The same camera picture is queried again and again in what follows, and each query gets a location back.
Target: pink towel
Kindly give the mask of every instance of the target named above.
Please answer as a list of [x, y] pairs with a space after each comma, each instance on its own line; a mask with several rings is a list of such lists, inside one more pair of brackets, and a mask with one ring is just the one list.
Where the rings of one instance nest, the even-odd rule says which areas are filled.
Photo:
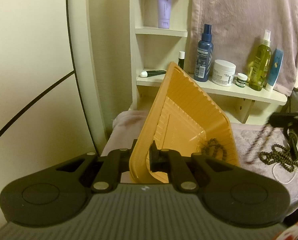
[[298, 68], [298, 0], [192, 0], [190, 72], [194, 72], [197, 43], [204, 24], [212, 25], [213, 59], [236, 65], [236, 73], [248, 74], [265, 29], [275, 48], [284, 51], [275, 90], [290, 95]]
[[107, 156], [115, 149], [131, 149], [134, 139], [138, 139], [147, 118], [147, 111], [125, 111], [113, 120], [112, 134], [101, 156]]

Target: metal screw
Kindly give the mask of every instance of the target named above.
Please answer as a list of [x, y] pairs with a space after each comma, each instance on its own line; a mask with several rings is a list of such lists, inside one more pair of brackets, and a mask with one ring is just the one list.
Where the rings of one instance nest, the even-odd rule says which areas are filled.
[[93, 187], [97, 190], [105, 190], [109, 188], [109, 184], [105, 181], [98, 181], [95, 184], [93, 184]]
[[196, 188], [196, 184], [192, 181], [186, 181], [186, 182], [181, 183], [181, 187], [183, 189], [193, 190]]

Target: white cord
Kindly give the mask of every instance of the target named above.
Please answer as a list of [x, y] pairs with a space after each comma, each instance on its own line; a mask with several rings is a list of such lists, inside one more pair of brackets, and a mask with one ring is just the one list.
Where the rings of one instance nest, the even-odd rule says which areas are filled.
[[280, 163], [276, 163], [276, 164], [274, 164], [273, 167], [272, 167], [272, 175], [273, 175], [273, 177], [276, 179], [276, 181], [280, 182], [281, 184], [289, 184], [289, 183], [294, 179], [294, 177], [295, 177], [295, 175], [296, 175], [296, 173], [297, 173], [297, 171], [298, 171], [298, 168], [295, 167], [295, 169], [294, 169], [294, 174], [293, 174], [292, 178], [291, 178], [288, 182], [282, 182], [282, 181], [280, 181], [280, 180], [277, 178], [277, 176], [276, 176], [275, 173], [274, 173], [274, 168], [275, 168], [278, 164], [280, 164]]
[[272, 175], [273, 175], [273, 177], [274, 177], [278, 182], [280, 182], [281, 184], [289, 184], [289, 183], [294, 179], [295, 174], [296, 174], [296, 172], [298, 171], [297, 168], [295, 168], [294, 174], [293, 174], [292, 178], [291, 178], [288, 182], [282, 182], [282, 181], [280, 181], [280, 180], [277, 178], [277, 176], [276, 176], [275, 173], [274, 173], [274, 168], [275, 168], [275, 166], [277, 166], [278, 164], [280, 164], [280, 163], [276, 163], [276, 164], [274, 164], [273, 167], [272, 167]]

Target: green oil bottle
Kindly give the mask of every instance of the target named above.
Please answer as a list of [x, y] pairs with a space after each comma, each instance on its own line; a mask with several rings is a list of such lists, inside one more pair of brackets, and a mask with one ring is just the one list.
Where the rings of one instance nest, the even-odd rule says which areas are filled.
[[266, 79], [269, 63], [271, 58], [270, 49], [271, 31], [266, 30], [262, 44], [258, 47], [257, 54], [254, 59], [252, 74], [249, 81], [249, 87], [254, 90], [261, 91]]

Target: small green jar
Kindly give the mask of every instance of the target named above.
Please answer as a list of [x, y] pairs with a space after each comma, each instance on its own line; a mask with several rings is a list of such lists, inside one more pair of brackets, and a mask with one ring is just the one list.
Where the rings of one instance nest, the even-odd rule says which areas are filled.
[[247, 79], [247, 75], [244, 75], [243, 73], [238, 73], [238, 75], [236, 76], [236, 85], [238, 87], [244, 88]]

